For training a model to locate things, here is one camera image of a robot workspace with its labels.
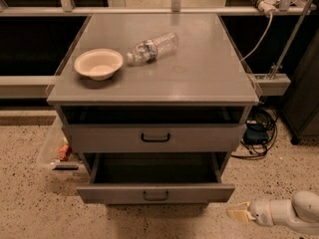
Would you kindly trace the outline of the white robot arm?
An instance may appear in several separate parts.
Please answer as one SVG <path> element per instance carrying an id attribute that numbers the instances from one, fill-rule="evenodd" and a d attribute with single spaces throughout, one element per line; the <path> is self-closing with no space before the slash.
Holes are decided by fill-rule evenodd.
<path id="1" fill-rule="evenodd" d="M 241 223 L 285 226 L 298 233 L 319 235 L 319 195 L 310 191 L 299 191 L 291 199 L 242 202 L 228 207 L 226 213 Z"/>

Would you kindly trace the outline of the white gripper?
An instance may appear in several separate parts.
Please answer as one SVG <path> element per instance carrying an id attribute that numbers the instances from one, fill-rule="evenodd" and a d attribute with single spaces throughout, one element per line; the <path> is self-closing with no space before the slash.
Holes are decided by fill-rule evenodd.
<path id="1" fill-rule="evenodd" d="M 226 208 L 226 214 L 232 220 L 249 223 L 254 221 L 259 226 L 271 227 L 273 225 L 270 201 L 266 199 L 242 202 Z"/>

